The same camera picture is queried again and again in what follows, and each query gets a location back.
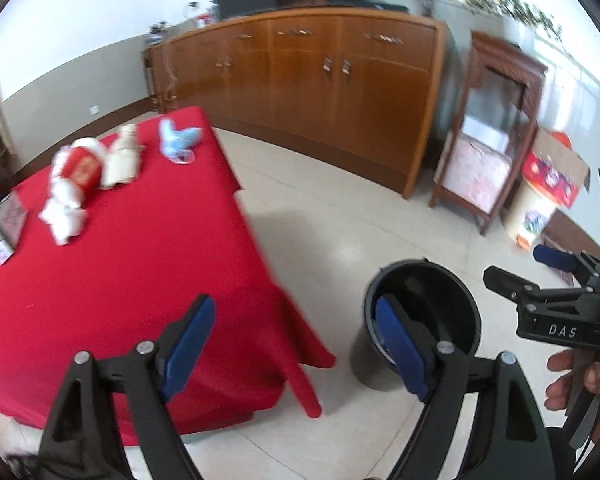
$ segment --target table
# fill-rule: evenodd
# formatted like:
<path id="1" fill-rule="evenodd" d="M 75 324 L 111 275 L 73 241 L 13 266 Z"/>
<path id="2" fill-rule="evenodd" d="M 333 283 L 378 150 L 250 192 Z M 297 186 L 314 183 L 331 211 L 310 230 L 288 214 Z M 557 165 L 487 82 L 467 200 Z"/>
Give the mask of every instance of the table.
<path id="1" fill-rule="evenodd" d="M 77 351 L 126 353 L 157 338 L 199 293 L 218 313 L 186 390 L 169 404 L 181 434 L 249 420 L 276 404 L 287 381 L 309 416 L 321 413 L 299 364 L 328 368 L 334 357 L 267 271 L 205 115 L 183 108 L 170 117 L 177 128 L 204 128 L 196 160 L 167 160 L 159 118 L 141 123 L 138 181 L 93 196 L 84 231 L 67 246 L 38 219 L 48 168 L 16 188 L 29 217 L 0 267 L 0 412 L 20 423 L 44 426 Z M 125 399 L 115 397 L 123 441 L 136 444 Z"/>

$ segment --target tiled floor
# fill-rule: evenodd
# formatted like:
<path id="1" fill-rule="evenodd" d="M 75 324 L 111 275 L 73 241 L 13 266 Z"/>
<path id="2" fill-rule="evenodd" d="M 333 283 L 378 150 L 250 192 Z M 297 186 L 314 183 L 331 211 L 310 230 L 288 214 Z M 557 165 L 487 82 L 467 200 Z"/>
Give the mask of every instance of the tiled floor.
<path id="1" fill-rule="evenodd" d="M 306 417 L 286 392 L 272 410 L 248 424 L 184 437 L 209 479 L 360 480 L 384 478 L 411 434 L 421 406 L 398 390 L 381 393 L 356 381 L 347 360 L 360 325 L 362 296 L 379 267 L 427 257 L 455 272 L 473 293 L 482 316 L 478 355 L 509 349 L 518 355 L 538 400 L 554 380 L 548 345 L 516 337 L 514 305 L 485 290 L 483 270 L 505 267 L 541 286 L 562 286 L 547 268 L 512 246 L 500 224 L 482 238 L 475 221 L 450 205 L 427 207 L 431 174 L 414 197 L 264 142 L 218 131 L 244 187 L 238 200 L 279 282 L 338 357 L 333 370 L 308 369 L 324 415 Z M 440 478 L 454 478 L 472 420 L 467 398 L 461 424 Z M 547 425 L 559 413 L 542 409 Z M 0 450 L 35 450 L 40 432 L 0 415 Z M 142 455 L 128 456 L 138 479 L 149 478 Z"/>

